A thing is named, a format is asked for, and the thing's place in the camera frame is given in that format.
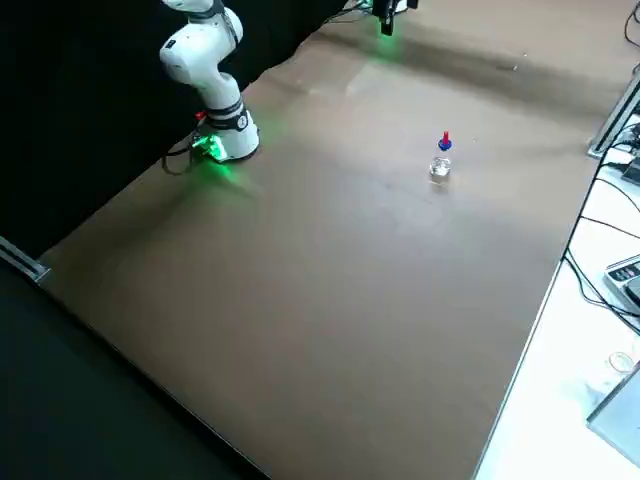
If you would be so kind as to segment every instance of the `white desk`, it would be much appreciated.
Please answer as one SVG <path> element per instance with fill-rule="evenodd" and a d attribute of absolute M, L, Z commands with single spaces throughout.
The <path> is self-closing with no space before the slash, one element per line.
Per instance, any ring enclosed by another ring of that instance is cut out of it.
<path fill-rule="evenodd" d="M 628 163 L 629 155 L 614 150 L 603 162 Z M 618 172 L 603 168 L 598 176 L 640 204 L 640 187 L 619 180 Z M 583 215 L 640 235 L 640 213 L 603 182 L 594 183 Z M 608 265 L 640 253 L 640 240 L 579 219 L 570 249 L 600 293 L 622 306 L 602 274 Z M 585 291 L 595 297 L 586 283 Z M 640 339 L 610 311 L 587 303 L 574 273 L 561 262 L 475 478 L 640 478 L 640 469 L 586 424 L 595 407 L 586 384 L 618 351 L 640 360 Z"/>

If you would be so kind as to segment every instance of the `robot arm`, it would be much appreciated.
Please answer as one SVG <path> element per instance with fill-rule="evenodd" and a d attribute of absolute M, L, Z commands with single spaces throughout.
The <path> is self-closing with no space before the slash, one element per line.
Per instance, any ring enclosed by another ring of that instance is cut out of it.
<path fill-rule="evenodd" d="M 393 18 L 407 8 L 418 8 L 418 0 L 372 0 L 371 14 L 380 20 L 383 35 L 393 34 Z"/>
<path fill-rule="evenodd" d="M 258 129 L 235 79 L 218 70 L 242 39 L 240 19 L 221 0 L 163 3 L 183 12 L 189 23 L 167 40 L 160 60 L 171 78 L 200 94 L 207 112 L 203 130 L 209 131 L 212 156 L 220 162 L 250 156 L 258 148 Z"/>

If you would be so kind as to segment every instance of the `black wire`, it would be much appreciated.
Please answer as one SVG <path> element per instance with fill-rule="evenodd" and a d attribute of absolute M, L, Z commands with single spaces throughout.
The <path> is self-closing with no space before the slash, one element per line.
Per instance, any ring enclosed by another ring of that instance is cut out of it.
<path fill-rule="evenodd" d="M 580 276 L 580 273 L 578 272 L 578 269 L 576 268 L 576 266 L 573 264 L 573 261 L 570 260 L 569 257 L 567 257 L 567 256 L 564 257 L 564 261 L 567 262 L 567 265 L 569 265 L 569 268 L 571 268 L 571 271 L 576 276 L 576 280 L 578 280 L 578 286 L 580 287 L 580 295 L 582 295 L 582 298 L 587 303 L 590 303 L 591 305 L 595 305 L 596 307 L 609 308 L 604 303 L 596 300 L 595 298 L 591 298 L 589 295 L 587 295 L 587 292 L 584 291 L 584 283 L 582 283 L 582 277 Z M 624 308 L 620 308 L 620 307 L 615 306 L 615 305 L 610 305 L 610 306 L 611 306 L 611 308 L 613 310 L 617 311 L 621 315 L 629 315 L 630 317 L 633 317 L 633 318 L 640 317 L 640 315 L 638 315 L 637 313 L 629 312 L 628 310 L 625 310 Z"/>
<path fill-rule="evenodd" d="M 618 231 L 620 233 L 624 233 L 625 235 L 629 235 L 630 237 L 633 237 L 633 238 L 636 238 L 636 239 L 640 240 L 640 235 L 636 235 L 635 233 L 627 232 L 626 230 L 623 230 L 623 229 L 621 229 L 619 227 L 616 227 L 615 225 L 611 225 L 611 224 L 609 224 L 607 222 L 603 222 L 602 220 L 596 220 L 595 218 L 585 217 L 584 215 L 580 215 L 580 218 L 584 218 L 585 220 L 588 220 L 588 221 L 593 222 L 593 223 L 597 223 L 599 225 L 603 225 L 605 227 L 609 227 L 609 228 L 611 228 L 613 230 L 616 230 L 616 231 Z"/>
<path fill-rule="evenodd" d="M 183 153 L 187 153 L 190 147 L 179 148 L 178 150 L 174 150 L 173 152 L 167 152 L 165 156 L 167 157 L 177 157 L 178 155 L 182 155 Z"/>
<path fill-rule="evenodd" d="M 633 18 L 636 22 L 638 22 L 638 9 L 640 9 L 640 2 L 636 3 L 636 6 L 633 7 L 633 10 L 631 10 L 631 13 L 629 14 L 629 16 L 627 17 L 627 21 L 624 23 L 624 39 L 629 42 L 631 45 L 634 45 L 638 48 L 640 48 L 640 44 L 634 42 L 633 40 L 631 40 L 631 38 L 629 37 L 629 24 L 631 23 L 631 19 Z"/>
<path fill-rule="evenodd" d="M 611 183 L 609 180 L 605 180 L 604 178 L 596 178 L 596 182 L 602 182 L 602 183 L 606 183 L 607 185 L 615 188 L 616 190 L 618 190 L 622 195 L 625 196 L 625 198 L 627 200 L 629 200 L 631 202 L 631 204 L 634 206 L 634 208 L 638 211 L 638 213 L 640 213 L 640 207 L 638 207 L 638 205 L 636 204 L 636 202 L 633 201 L 633 199 L 627 194 L 625 193 L 624 190 L 622 190 L 619 186 L 617 186 L 614 183 Z"/>
<path fill-rule="evenodd" d="M 167 156 L 176 156 L 176 155 L 163 155 L 162 158 L 160 159 L 160 166 L 162 167 L 162 170 L 164 171 L 164 173 L 168 174 L 168 175 L 173 175 L 174 177 L 179 177 L 180 175 L 184 175 L 185 173 L 188 173 L 191 171 L 191 169 L 193 168 L 193 150 L 191 149 L 191 147 L 186 147 L 186 149 L 181 149 L 181 150 L 185 150 L 182 153 L 186 153 L 189 152 L 189 164 L 182 170 L 180 171 L 175 171 L 175 170 L 171 170 L 169 168 L 169 164 L 167 161 Z"/>
<path fill-rule="evenodd" d="M 587 282 L 587 284 L 589 285 L 589 288 L 591 288 L 593 293 L 595 293 L 598 296 L 598 298 L 600 299 L 600 302 L 603 304 L 603 306 L 606 306 L 611 311 L 611 313 L 613 313 L 616 317 L 618 317 L 618 320 L 620 320 L 622 323 L 624 323 L 627 327 L 629 327 L 631 330 L 633 330 L 636 334 L 640 335 L 640 329 L 638 329 L 638 327 L 636 327 L 629 320 L 627 320 L 625 317 L 623 317 L 623 314 L 621 314 L 619 312 L 619 310 L 622 310 L 622 309 L 619 308 L 619 307 L 616 307 L 614 305 L 611 305 L 609 302 L 607 302 L 607 300 L 602 296 L 602 294 L 595 287 L 595 285 L 593 283 L 591 283 L 591 280 L 589 280 L 589 278 L 585 275 L 585 273 L 580 268 L 580 265 L 578 265 L 578 262 L 576 262 L 576 259 L 573 256 L 573 253 L 571 253 L 571 249 L 570 248 L 567 248 L 567 256 L 568 256 L 569 260 L 573 263 L 573 266 L 576 268 L 576 270 L 578 271 L 580 276 L 582 278 L 584 278 L 584 280 Z M 636 314 L 636 313 L 628 312 L 628 315 L 630 317 L 633 317 L 633 318 L 638 318 L 638 314 Z"/>
<path fill-rule="evenodd" d="M 356 22 L 356 21 L 360 21 L 363 18 L 366 18 L 368 16 L 368 14 L 371 13 L 371 11 L 365 5 L 367 5 L 367 2 L 365 2 L 365 1 L 358 2 L 353 7 L 345 8 L 343 10 L 340 10 L 335 15 L 332 15 L 329 18 L 327 18 L 323 23 L 353 23 L 353 22 Z M 363 15 L 361 18 L 357 18 L 355 20 L 336 20 L 336 18 L 342 17 L 342 16 L 347 15 L 348 13 L 351 13 L 351 12 L 362 12 L 365 15 Z"/>

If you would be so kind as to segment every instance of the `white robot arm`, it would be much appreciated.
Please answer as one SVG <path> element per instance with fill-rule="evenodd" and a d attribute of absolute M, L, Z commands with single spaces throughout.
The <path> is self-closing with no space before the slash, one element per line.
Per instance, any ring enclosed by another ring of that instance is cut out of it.
<path fill-rule="evenodd" d="M 252 155 L 258 129 L 235 79 L 218 70 L 242 39 L 242 23 L 222 0 L 162 0 L 189 21 L 160 49 L 160 60 L 171 78 L 198 90 L 211 136 L 211 155 L 223 162 Z"/>

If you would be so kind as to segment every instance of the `small glass bottle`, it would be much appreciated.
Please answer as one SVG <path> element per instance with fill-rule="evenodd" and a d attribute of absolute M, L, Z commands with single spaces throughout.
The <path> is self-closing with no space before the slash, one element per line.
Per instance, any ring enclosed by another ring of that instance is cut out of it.
<path fill-rule="evenodd" d="M 438 142 L 438 154 L 431 161 L 431 165 L 429 165 L 432 182 L 443 183 L 449 179 L 451 160 L 446 155 L 446 152 L 449 151 L 451 147 L 453 147 L 453 143 L 449 139 L 449 132 L 444 132 L 444 135 Z"/>

